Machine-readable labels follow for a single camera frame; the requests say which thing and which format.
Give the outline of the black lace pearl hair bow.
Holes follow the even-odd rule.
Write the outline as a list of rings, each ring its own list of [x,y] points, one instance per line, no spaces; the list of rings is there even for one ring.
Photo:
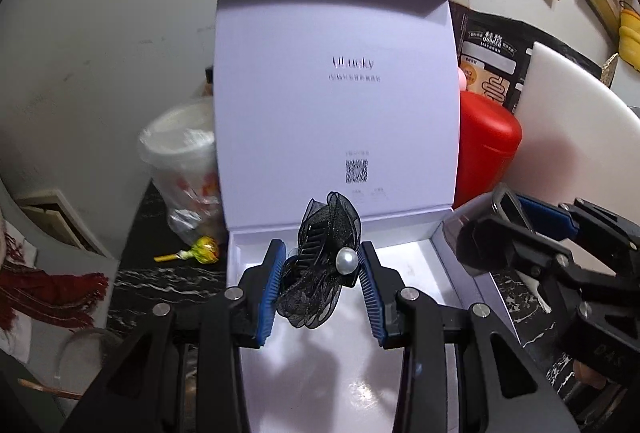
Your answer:
[[[361,222],[352,203],[331,192],[309,201],[297,234],[297,252],[286,260],[277,298],[278,314],[295,328],[316,329],[333,314],[344,286],[355,286],[356,271],[336,267],[343,248],[360,246]]]

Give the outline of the yellow lollipop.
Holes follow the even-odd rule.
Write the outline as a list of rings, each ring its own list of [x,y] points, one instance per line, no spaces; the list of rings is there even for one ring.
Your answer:
[[[220,258],[219,245],[212,237],[203,236],[198,238],[188,250],[180,250],[176,253],[154,257],[156,263],[163,263],[175,260],[193,259],[200,264],[217,263]]]

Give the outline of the white foam board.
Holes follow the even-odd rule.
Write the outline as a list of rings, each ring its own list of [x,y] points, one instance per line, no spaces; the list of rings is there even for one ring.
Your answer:
[[[503,181],[557,205],[576,198],[639,222],[639,118],[599,79],[536,42]]]

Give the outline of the red plastic canister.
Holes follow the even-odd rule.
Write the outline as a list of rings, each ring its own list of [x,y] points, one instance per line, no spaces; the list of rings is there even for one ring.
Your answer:
[[[489,98],[460,93],[460,142],[454,208],[491,192],[518,151],[523,131],[512,112]]]

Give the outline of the woven round decoration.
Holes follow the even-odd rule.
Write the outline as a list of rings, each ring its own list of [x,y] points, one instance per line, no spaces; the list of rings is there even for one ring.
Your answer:
[[[606,62],[602,66],[600,81],[607,88],[610,88],[612,86],[615,77],[615,70],[619,59],[620,56],[618,56],[618,53],[614,53],[606,60]]]

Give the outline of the pink bottle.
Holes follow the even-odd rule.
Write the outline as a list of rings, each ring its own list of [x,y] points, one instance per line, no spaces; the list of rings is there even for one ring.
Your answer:
[[[468,81],[466,81],[466,75],[461,68],[458,68],[458,86],[461,91],[465,91],[468,87]]]

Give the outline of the black snack pouch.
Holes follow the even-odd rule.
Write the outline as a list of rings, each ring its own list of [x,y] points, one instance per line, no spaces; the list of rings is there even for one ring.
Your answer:
[[[602,68],[548,32],[499,15],[473,11],[451,1],[459,67],[466,88],[514,112],[524,89],[533,47],[548,46],[599,78]]]

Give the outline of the plastic cup in bag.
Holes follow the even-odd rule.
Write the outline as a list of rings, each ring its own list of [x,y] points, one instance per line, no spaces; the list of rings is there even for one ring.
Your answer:
[[[195,98],[150,122],[139,135],[139,155],[165,202],[171,231],[186,243],[204,236],[227,241],[212,97]]]

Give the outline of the red plaid scarf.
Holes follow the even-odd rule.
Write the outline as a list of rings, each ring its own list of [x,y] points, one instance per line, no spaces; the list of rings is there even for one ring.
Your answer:
[[[93,326],[91,313],[104,300],[102,273],[51,275],[27,266],[24,247],[6,231],[1,240],[1,329],[10,331],[17,313],[68,329]]]

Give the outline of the yellow enamel pot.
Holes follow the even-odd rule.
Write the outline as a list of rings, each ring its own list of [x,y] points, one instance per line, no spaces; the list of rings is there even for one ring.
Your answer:
[[[618,55],[634,70],[640,71],[640,16],[628,2],[620,1]]]

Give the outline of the white lavender gift box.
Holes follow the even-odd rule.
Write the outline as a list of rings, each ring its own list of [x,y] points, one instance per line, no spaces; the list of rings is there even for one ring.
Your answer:
[[[452,306],[495,297],[440,228],[459,153],[449,0],[218,0],[213,88],[228,283],[339,192],[406,283]],[[358,290],[319,329],[277,318],[252,352],[232,344],[229,306],[216,297],[205,316],[204,430],[390,431],[401,355],[376,345]]]

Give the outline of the leaning wooden picture frame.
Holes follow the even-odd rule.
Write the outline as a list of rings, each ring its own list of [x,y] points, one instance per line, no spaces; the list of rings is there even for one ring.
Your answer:
[[[112,257],[61,190],[18,195],[14,201],[32,223],[50,237],[80,250]]]

